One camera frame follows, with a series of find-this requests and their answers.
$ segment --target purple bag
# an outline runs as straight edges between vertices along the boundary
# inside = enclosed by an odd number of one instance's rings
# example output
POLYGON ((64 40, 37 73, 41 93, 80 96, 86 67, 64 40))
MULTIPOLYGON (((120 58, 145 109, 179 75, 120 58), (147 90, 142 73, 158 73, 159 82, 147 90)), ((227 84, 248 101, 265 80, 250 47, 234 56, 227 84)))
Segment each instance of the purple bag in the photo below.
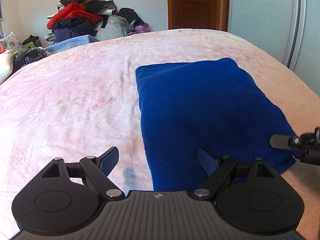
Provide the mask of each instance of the purple bag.
POLYGON ((136 33, 148 33, 150 32, 149 25, 147 23, 143 23, 142 25, 135 27, 134 31, 136 33))

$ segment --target red jacket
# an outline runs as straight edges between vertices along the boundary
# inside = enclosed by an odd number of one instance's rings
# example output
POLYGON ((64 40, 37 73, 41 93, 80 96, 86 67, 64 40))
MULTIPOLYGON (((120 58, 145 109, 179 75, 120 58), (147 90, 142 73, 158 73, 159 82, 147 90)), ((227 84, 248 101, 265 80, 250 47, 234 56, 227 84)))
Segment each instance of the red jacket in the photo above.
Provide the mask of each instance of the red jacket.
POLYGON ((48 22, 47 28, 52 30, 58 20, 68 19, 73 17, 85 17, 88 18, 92 24, 97 24, 102 21, 102 17, 97 14, 88 13, 85 10, 85 6, 76 2, 68 4, 62 11, 58 12, 48 22))

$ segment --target pillow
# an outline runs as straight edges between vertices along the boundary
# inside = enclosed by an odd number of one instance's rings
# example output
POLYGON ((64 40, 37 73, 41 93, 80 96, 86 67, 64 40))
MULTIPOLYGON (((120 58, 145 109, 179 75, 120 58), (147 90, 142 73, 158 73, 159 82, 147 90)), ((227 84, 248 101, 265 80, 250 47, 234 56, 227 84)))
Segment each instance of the pillow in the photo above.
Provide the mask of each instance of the pillow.
POLYGON ((0 40, 0 44, 6 50, 12 49, 13 52, 20 51, 24 52, 26 49, 23 47, 19 39, 11 32, 8 36, 0 40))
POLYGON ((0 84, 2 84, 12 73, 13 70, 13 52, 7 50, 0 54, 0 84))

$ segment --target plastic bag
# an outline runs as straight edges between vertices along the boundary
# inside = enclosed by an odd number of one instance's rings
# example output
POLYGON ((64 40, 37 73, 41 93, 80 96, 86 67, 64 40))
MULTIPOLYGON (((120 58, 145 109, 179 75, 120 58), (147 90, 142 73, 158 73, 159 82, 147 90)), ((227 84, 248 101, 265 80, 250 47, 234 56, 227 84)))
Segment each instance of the plastic bag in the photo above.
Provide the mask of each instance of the plastic bag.
POLYGON ((150 32, 149 25, 144 23, 134 28, 136 33, 148 33, 150 32))
POLYGON ((118 15, 111 15, 108 18, 108 23, 119 23, 121 24, 122 28, 131 31, 132 29, 130 28, 130 24, 128 23, 128 21, 126 19, 124 19, 121 16, 118 15))

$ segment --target blue towel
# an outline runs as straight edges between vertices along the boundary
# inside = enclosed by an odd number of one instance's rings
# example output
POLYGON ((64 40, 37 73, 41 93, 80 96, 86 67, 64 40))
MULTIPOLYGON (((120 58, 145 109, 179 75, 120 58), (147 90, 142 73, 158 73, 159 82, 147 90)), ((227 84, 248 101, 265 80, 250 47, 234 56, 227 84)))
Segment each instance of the blue towel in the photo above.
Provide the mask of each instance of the blue towel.
POLYGON ((96 39, 91 35, 83 35, 83 36, 71 38, 71 39, 59 42, 57 44, 51 45, 49 47, 46 47, 45 50, 52 54, 56 54, 58 52, 65 51, 67 49, 72 49, 78 46, 82 46, 88 43, 98 42, 98 41, 99 41, 98 39, 96 39))
POLYGON ((294 135, 284 114, 232 59, 142 66, 136 81, 154 190, 199 186, 201 146, 239 162, 262 157, 279 173, 294 164, 297 152, 269 145, 275 133, 294 135))

